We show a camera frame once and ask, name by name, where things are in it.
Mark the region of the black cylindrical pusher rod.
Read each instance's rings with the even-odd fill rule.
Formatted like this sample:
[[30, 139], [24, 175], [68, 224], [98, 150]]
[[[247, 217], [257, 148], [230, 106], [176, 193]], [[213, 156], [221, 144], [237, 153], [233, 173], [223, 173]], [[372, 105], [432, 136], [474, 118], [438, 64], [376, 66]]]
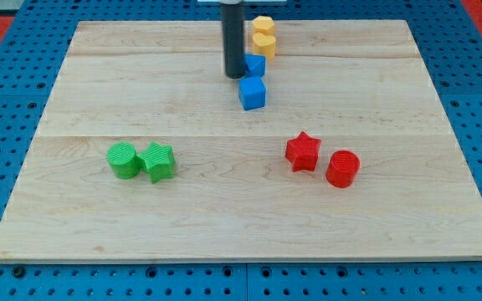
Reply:
[[244, 1], [220, 1], [225, 74], [230, 79], [245, 75]]

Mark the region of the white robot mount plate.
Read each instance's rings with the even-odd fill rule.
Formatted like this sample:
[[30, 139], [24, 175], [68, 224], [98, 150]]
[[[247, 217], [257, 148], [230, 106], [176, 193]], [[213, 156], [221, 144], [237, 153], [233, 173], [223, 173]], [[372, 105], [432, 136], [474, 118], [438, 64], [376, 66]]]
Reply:
[[285, 4], [286, 0], [197, 0], [199, 4]]

